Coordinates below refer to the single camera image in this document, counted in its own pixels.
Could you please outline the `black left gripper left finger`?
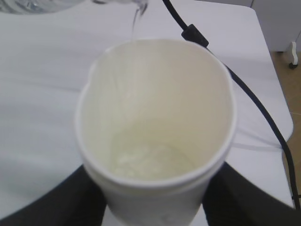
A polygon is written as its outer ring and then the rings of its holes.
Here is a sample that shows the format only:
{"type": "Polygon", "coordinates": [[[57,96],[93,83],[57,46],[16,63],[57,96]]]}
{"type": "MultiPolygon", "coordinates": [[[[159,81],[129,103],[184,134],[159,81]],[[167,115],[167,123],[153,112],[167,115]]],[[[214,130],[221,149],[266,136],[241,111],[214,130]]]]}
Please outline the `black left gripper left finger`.
{"type": "Polygon", "coordinates": [[[106,200],[80,166],[53,190],[0,220],[2,226],[100,226],[106,200]]]}

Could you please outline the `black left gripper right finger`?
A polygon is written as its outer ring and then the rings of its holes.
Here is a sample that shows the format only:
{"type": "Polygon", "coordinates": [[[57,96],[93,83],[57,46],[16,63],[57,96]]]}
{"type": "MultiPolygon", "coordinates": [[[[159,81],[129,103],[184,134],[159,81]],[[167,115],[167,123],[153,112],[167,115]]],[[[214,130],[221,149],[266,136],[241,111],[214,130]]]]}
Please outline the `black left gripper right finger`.
{"type": "Polygon", "coordinates": [[[282,203],[224,163],[202,201],[210,226],[299,226],[301,212],[282,203]]]}

